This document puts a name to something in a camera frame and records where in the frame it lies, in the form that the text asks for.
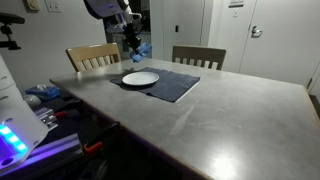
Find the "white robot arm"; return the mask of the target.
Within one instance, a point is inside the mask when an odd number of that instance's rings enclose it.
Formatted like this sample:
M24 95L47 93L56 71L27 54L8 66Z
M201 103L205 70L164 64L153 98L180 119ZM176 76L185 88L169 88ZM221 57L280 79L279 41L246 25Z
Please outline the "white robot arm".
M131 11L128 0L84 0L89 14L107 21L106 31L123 33L133 54L139 53L141 39L135 23L142 16ZM0 56L0 173L21 165L49 132L23 99Z

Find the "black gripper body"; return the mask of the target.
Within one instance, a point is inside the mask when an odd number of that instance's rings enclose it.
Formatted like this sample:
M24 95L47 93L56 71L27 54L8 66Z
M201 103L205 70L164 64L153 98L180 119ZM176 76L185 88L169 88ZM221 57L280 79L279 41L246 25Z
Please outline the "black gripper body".
M129 47L136 50L141 44L139 33L142 30L141 24L130 23L124 28L125 41Z

